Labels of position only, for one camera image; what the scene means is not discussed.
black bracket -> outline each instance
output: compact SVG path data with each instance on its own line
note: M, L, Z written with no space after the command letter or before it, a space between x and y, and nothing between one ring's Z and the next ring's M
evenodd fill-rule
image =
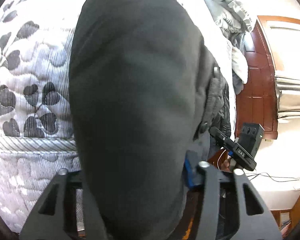
M199 162L198 172L204 177L203 205L196 240L214 240L217 235L220 186L235 189L238 228L224 239L231 240L282 240L273 215L253 187L243 170L233 173L219 171L207 162Z
M81 172L59 170L34 205L19 239L79 240L75 213L77 188L82 188Z

small black device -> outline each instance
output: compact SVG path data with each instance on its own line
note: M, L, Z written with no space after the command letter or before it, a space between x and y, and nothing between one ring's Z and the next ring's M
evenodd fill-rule
M263 138L264 129L257 123L244 123L238 142L225 136L217 127L212 126L210 135L219 146L229 151L228 155L235 161L233 167L253 171L257 163L254 160Z

bolt head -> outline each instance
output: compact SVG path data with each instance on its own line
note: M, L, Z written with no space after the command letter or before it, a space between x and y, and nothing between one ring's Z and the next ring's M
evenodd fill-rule
M238 175L238 176L241 176L244 174L244 171L242 169L235 169L233 172L235 175Z
M199 162L198 165L201 167L201 168L208 168L210 166L210 164L208 162Z
M58 174L59 175L66 175L68 173L68 170L67 169L60 169L59 171L58 171Z

white curtain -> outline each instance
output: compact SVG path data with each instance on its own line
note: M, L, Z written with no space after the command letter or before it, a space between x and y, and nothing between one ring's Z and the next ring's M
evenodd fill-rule
M300 118L300 80L288 78L281 71L276 71L275 76L278 121Z

mattress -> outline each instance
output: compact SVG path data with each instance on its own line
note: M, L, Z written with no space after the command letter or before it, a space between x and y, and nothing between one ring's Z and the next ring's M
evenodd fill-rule
M228 82L234 138L232 45L215 25L204 0L177 1L202 32ZM68 67L84 2L6 0L0 8L0 215L15 232L20 232L59 169L80 169L69 108ZM78 230L83 229L81 203L78 191Z

